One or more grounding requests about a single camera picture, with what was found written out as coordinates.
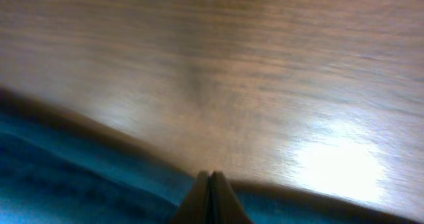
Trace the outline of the blue denim jeans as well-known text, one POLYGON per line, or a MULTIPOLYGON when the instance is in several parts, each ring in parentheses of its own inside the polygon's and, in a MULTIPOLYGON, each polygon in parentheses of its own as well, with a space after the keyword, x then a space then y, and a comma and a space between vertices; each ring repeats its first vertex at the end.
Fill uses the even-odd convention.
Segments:
MULTIPOLYGON (((2 223, 168 223, 196 177, 1 114, 2 223)), ((405 222, 320 197, 232 189, 253 223, 405 222)))

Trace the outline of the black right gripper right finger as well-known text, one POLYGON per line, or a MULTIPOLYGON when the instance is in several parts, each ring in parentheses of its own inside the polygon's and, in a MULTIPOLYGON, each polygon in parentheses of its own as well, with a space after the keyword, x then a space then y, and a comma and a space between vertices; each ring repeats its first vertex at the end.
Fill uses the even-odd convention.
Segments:
POLYGON ((211 175, 211 219, 214 224, 253 224, 222 172, 211 175))

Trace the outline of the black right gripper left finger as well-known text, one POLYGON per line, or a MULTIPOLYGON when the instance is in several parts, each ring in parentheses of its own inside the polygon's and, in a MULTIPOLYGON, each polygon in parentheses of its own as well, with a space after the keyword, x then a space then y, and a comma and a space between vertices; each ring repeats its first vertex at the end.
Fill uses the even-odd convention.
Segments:
POLYGON ((201 171, 169 224, 206 224, 209 215, 209 173, 201 171))

